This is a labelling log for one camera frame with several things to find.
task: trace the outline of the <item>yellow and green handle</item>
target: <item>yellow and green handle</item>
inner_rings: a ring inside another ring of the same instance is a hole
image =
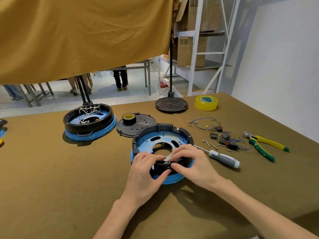
[[[275,158],[273,156],[271,156],[265,149],[263,149],[259,143],[257,142],[257,140],[255,138],[251,138],[249,139],[249,144],[253,145],[254,148],[262,155],[264,156],[266,159],[268,159],[269,161],[274,162]]]
[[[262,138],[261,136],[254,136],[256,138],[256,140],[258,142],[264,142],[264,143],[267,143],[269,145],[272,145],[276,148],[279,148],[281,150],[284,150],[285,152],[289,152],[289,148],[285,147],[284,145],[280,144],[280,143],[277,143],[277,142],[274,142],[272,140],[269,140],[269,139],[265,139],[265,138]]]

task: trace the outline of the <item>yellow curtain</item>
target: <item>yellow curtain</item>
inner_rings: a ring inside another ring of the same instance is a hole
[[[169,50],[178,0],[0,0],[0,84],[58,80]]]

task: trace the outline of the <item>clear adhesive tape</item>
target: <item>clear adhesive tape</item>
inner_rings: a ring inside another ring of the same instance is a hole
[[[218,100],[213,96],[201,95],[195,99],[195,107],[203,111],[213,111],[217,108]]]

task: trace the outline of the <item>person's left hand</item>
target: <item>person's left hand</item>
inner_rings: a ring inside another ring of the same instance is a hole
[[[150,169],[154,163],[165,158],[163,155],[148,154],[146,152],[137,154],[134,157],[121,199],[130,201],[137,208],[145,204],[157,192],[171,172],[170,169],[165,170],[157,179],[153,179],[150,175]]]

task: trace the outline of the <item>black pants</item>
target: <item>black pants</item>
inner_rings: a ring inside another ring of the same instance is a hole
[[[121,84],[121,80],[120,80],[120,72],[121,72],[121,78],[122,78],[123,85]],[[121,86],[122,87],[127,86],[127,71],[125,69],[124,70],[113,70],[113,73],[114,73],[113,76],[114,76],[117,88],[121,88]]]

